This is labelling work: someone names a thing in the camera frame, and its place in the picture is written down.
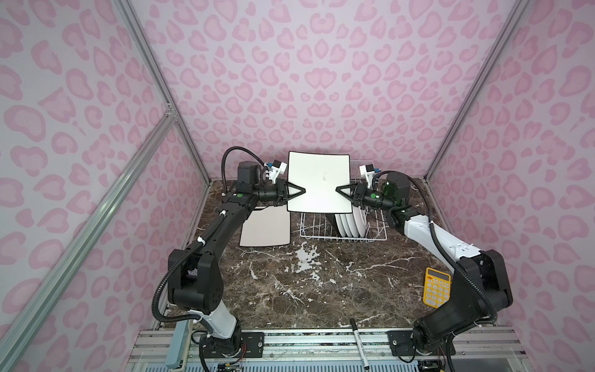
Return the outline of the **square white plate round well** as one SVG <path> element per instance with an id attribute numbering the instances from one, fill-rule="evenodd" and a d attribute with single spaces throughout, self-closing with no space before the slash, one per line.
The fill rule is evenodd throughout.
<path id="1" fill-rule="evenodd" d="M 306 189 L 288 201 L 290 212 L 349 214 L 352 205 L 336 192 L 337 186 L 350 183 L 348 154 L 316 154 L 291 151 L 288 156 L 288 181 Z"/>

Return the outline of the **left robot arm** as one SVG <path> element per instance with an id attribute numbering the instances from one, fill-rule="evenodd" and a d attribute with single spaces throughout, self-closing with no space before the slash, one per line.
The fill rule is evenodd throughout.
<path id="1" fill-rule="evenodd" d="M 213 222 L 193 243 L 174 250 L 168 269 L 153 296 L 158 322 L 194 322 L 206 328 L 203 343 L 226 356 L 242 349 L 241 326 L 223 302 L 224 283 L 219 262 L 229 241 L 263 203 L 285 206 L 306 193 L 289 181 L 265 181 L 264 166 L 243 161 L 231 191 L 225 192 Z"/>

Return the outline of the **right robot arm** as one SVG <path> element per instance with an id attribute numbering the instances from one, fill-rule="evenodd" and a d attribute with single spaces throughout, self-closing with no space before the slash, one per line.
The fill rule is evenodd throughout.
<path id="1" fill-rule="evenodd" d="M 478 326 L 494 325 L 513 295 L 505 260 L 440 227 L 421 185 L 401 172 L 385 170 L 370 181 L 341 185 L 336 192 L 354 207 L 381 210 L 388 225 L 442 260 L 452 270 L 448 300 L 417 319 L 412 347 L 422 355 L 443 350 L 452 355 L 454 338 Z"/>

